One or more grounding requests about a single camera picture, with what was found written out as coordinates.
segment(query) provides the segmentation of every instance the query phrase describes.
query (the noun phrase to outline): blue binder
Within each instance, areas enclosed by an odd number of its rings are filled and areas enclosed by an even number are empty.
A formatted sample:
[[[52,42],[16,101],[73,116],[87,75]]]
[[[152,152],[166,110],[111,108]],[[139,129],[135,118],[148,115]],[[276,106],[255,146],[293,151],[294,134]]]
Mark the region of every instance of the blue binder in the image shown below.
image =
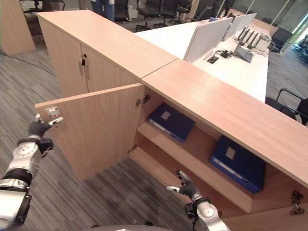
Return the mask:
[[[185,142],[189,132],[195,125],[193,120],[165,103],[161,104],[149,115],[148,121],[180,142]]]
[[[265,161],[221,136],[210,163],[255,194],[264,186]]]

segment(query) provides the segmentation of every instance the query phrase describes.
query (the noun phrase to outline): cabinet door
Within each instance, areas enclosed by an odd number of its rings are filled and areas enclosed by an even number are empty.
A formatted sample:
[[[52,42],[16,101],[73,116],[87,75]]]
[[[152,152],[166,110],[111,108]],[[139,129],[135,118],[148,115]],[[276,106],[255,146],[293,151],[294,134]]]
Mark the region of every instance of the cabinet door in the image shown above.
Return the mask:
[[[80,43],[43,19],[39,23],[63,97],[88,93]]]
[[[80,179],[88,178],[128,156],[133,146],[144,97],[141,83],[36,104],[44,121],[45,109],[57,107],[64,121],[50,129]]]
[[[112,63],[102,54],[98,54],[88,46],[81,45],[82,53],[86,56],[85,72],[89,92],[116,88],[139,82],[122,67]]]

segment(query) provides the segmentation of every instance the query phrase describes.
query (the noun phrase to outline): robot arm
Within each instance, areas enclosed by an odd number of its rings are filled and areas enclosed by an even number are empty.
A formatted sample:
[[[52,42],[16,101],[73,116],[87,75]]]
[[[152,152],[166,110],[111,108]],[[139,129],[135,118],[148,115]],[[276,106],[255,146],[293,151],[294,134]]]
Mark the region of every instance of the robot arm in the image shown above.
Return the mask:
[[[13,159],[0,180],[0,231],[25,222],[32,198],[28,193],[31,181],[38,172],[40,160],[53,148],[52,141],[42,137],[62,120],[59,117],[43,123],[37,114],[29,126],[29,136],[18,142]]]
[[[230,231],[227,225],[219,218],[218,211],[210,203],[208,198],[204,198],[194,182],[183,172],[177,171],[177,175],[182,180],[182,187],[168,186],[167,190],[189,196],[192,203],[185,206],[188,218],[199,218],[207,226],[209,231]]]

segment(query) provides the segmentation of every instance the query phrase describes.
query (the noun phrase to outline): open cabinet door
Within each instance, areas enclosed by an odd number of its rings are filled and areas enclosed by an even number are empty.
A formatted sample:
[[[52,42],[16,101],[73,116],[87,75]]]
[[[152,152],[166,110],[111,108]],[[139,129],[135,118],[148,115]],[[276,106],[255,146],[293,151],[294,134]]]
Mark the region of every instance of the open cabinet door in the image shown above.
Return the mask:
[[[46,109],[57,107],[64,121],[50,129],[52,140],[62,150],[81,180],[128,156],[133,146],[144,85],[71,96],[35,105],[44,121]]]

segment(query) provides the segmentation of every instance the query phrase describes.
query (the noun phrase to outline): cable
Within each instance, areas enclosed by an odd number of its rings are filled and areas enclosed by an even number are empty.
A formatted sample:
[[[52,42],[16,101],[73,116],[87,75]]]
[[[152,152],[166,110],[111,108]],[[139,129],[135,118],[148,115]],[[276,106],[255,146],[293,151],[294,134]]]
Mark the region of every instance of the cable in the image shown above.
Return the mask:
[[[196,216],[195,218],[194,218],[194,221],[193,221],[193,223],[192,223],[192,231],[196,231],[196,229],[194,228],[195,226],[196,226],[196,223],[197,223],[197,220],[199,219],[199,217],[198,216]]]
[[[2,54],[3,56],[6,56],[6,57],[12,58],[12,59],[16,59],[16,60],[19,60],[19,61],[23,61],[23,62],[25,62],[25,63],[27,63],[27,64],[30,64],[30,65],[32,65],[32,66],[35,66],[35,67],[39,68],[39,69],[42,69],[43,71],[47,72],[48,74],[50,74],[50,75],[56,77],[56,75],[55,75],[54,73],[52,73],[52,72],[50,72],[50,71],[44,69],[44,68],[41,67],[41,66],[38,66],[38,65],[36,65],[36,64],[33,64],[33,63],[31,63],[31,62],[28,62],[27,60],[20,59],[20,58],[16,58],[16,57],[12,57],[12,56],[7,55],[7,54],[4,54],[4,53],[2,53],[2,52],[0,52],[0,54]]]

